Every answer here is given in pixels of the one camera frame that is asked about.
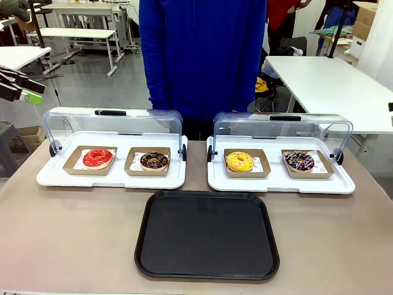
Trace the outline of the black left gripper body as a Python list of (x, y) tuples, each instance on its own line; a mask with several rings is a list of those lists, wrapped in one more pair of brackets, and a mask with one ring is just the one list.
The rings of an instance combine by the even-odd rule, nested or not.
[(1, 98), (7, 101), (19, 100), (26, 81), (25, 74), (1, 66)]

